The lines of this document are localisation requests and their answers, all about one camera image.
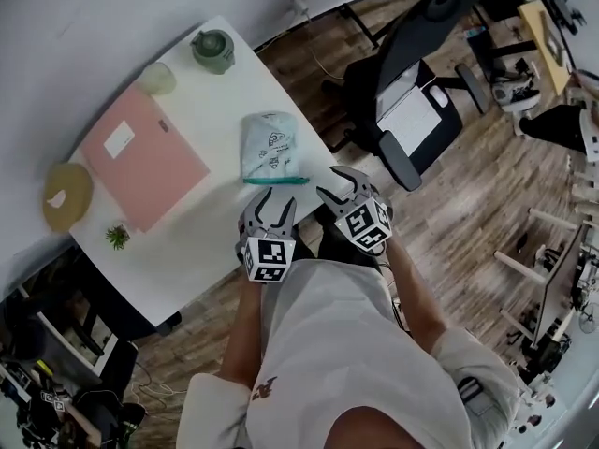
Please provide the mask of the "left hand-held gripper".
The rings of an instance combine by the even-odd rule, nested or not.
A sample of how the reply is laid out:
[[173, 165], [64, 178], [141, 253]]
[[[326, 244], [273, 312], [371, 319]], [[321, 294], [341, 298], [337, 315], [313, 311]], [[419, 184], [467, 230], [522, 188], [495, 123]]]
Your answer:
[[270, 199], [271, 187], [256, 194], [241, 214], [241, 240], [236, 251], [241, 257], [250, 282], [281, 282], [291, 267], [296, 241], [291, 239], [297, 201], [292, 197], [280, 219], [264, 230], [260, 212]]

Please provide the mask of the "light blue printed pouch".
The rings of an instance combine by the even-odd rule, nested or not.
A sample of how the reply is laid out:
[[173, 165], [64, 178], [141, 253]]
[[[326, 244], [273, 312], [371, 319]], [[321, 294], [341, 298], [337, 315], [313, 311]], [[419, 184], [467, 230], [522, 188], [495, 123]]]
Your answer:
[[303, 185], [298, 122], [283, 111], [253, 113], [241, 120], [241, 179], [253, 185]]

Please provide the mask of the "person's right forearm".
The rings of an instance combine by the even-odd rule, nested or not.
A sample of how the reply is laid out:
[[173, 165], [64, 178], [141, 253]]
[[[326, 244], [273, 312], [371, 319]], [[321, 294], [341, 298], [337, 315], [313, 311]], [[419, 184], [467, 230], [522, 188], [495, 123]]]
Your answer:
[[397, 236], [388, 240], [386, 255], [408, 329], [416, 343], [436, 357], [436, 344], [448, 329], [441, 307]]

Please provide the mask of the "person's left forearm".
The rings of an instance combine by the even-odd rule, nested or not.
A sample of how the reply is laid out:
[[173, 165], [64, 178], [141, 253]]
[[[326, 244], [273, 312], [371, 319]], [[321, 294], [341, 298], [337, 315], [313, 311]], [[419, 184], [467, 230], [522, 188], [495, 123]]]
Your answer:
[[262, 285], [243, 281], [218, 376], [221, 379], [254, 387], [262, 361]]

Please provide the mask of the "silver laptop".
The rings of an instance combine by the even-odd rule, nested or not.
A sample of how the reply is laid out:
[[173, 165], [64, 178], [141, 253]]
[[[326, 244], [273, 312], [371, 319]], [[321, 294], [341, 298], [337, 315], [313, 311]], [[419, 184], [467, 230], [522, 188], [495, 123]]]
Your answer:
[[422, 61], [414, 63], [375, 99], [377, 126], [390, 131], [408, 156], [442, 121], [437, 109], [443, 108], [429, 93], [429, 88], [437, 85], [432, 83], [435, 77], [421, 86], [416, 83], [422, 69]]

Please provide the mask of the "pink flat box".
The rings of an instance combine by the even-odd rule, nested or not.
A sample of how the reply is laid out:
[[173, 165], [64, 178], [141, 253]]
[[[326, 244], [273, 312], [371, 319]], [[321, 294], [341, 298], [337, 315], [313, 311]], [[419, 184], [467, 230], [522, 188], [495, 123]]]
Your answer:
[[210, 174], [164, 111], [135, 83], [99, 118], [80, 150], [125, 219], [141, 232]]

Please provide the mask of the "person's white shirt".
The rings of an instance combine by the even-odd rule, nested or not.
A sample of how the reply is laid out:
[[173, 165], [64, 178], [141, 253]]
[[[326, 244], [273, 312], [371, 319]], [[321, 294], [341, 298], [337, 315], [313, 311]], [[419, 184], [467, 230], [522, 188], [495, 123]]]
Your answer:
[[256, 383], [195, 375], [177, 449], [324, 449], [356, 407], [386, 414], [424, 449], [497, 449], [515, 420], [519, 387], [503, 360], [455, 327], [421, 349], [373, 268], [301, 260], [266, 288], [263, 311]]

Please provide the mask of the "small green potted plant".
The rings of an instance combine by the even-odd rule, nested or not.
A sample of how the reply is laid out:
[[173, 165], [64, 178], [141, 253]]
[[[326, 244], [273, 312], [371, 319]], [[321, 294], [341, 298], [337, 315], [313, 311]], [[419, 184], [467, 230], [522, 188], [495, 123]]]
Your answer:
[[107, 229], [105, 239], [114, 251], [121, 251], [130, 240], [130, 234], [124, 224], [115, 224]]

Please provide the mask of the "black mesh office chair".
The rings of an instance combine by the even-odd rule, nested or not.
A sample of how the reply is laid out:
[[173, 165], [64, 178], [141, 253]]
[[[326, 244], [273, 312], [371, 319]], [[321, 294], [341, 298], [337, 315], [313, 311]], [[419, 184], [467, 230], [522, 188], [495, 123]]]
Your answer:
[[342, 141], [332, 147], [334, 152], [352, 142], [363, 151], [378, 157], [392, 178], [403, 189], [412, 192], [421, 184], [422, 174], [448, 148], [462, 129], [460, 115], [449, 99], [448, 105], [437, 109], [442, 121], [408, 156], [390, 131], [383, 132], [375, 119], [376, 97], [408, 67], [423, 62], [416, 83], [421, 86], [435, 77], [433, 84], [447, 89], [465, 90], [478, 111], [486, 113], [489, 99], [472, 70], [456, 65], [452, 78], [436, 76], [424, 62], [424, 57], [437, 51], [446, 41], [460, 18], [479, 0], [419, 0], [376, 34], [369, 38], [376, 53], [350, 64], [342, 84], [325, 80], [321, 89], [340, 97], [352, 127], [345, 130]]

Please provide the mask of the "green drinking bottle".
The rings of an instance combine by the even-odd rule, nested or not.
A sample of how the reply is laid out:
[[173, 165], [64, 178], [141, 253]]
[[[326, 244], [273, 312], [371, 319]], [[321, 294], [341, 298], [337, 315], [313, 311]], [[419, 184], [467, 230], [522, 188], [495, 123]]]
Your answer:
[[235, 65], [234, 42], [222, 30], [199, 31], [190, 45], [196, 62], [213, 74], [223, 75]]

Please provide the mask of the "white wheeled device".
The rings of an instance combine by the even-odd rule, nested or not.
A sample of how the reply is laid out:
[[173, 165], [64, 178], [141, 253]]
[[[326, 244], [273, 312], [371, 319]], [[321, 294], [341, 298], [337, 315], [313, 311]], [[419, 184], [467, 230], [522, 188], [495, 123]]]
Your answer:
[[540, 91], [534, 87], [533, 77], [518, 79], [498, 78], [491, 84], [495, 102], [507, 113], [532, 109], [541, 99]]

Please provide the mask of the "round tan tape dispenser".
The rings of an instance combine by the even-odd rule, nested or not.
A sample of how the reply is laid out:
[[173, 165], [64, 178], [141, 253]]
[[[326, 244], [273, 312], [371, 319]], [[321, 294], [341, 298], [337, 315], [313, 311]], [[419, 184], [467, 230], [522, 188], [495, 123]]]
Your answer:
[[93, 180], [83, 165], [62, 163], [52, 167], [42, 196], [42, 213], [50, 230], [68, 232], [89, 209], [93, 190]]

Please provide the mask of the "white open bin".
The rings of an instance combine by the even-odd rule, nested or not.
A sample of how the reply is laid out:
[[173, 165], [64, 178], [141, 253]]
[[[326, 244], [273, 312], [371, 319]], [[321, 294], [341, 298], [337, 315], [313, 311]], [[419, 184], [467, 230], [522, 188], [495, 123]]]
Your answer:
[[88, 357], [76, 346], [73, 345], [68, 339], [61, 334], [56, 327], [48, 320], [48, 318], [42, 313], [37, 314], [37, 318], [41, 323], [49, 330], [51, 336], [68, 351], [79, 363], [81, 363], [87, 370], [92, 372], [95, 376], [100, 376], [102, 370], [106, 367], [108, 360], [116, 347], [118, 338], [115, 334], [110, 333], [104, 341], [104, 345], [101, 347], [100, 355], [95, 357], [94, 361], [90, 361]]

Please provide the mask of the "dark top desk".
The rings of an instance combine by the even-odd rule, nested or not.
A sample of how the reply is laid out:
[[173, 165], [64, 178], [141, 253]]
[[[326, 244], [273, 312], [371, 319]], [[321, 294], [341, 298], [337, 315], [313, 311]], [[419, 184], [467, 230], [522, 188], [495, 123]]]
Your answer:
[[540, 306], [534, 331], [527, 329], [509, 311], [500, 310], [502, 317], [520, 331], [530, 341], [531, 346], [535, 348], [556, 319], [562, 321], [559, 330], [553, 337], [554, 340], [559, 341], [575, 313], [573, 308], [570, 308], [569, 312], [565, 312], [566, 303], [570, 300], [581, 245], [588, 229], [592, 227], [592, 222], [584, 221], [580, 224], [574, 224], [536, 208], [528, 208], [528, 214], [534, 219], [559, 226], [570, 233], [557, 263], [546, 276], [533, 268], [526, 267], [505, 253], [496, 251], [493, 254], [496, 260], [531, 280], [540, 289]]

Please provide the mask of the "wooden frame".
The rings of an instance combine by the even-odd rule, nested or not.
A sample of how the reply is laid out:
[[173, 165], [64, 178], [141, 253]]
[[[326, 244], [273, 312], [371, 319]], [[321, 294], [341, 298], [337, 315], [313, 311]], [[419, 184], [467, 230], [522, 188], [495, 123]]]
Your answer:
[[545, 10], [539, 13], [543, 28], [543, 40], [549, 54], [559, 67], [567, 67], [567, 51], [558, 27]]

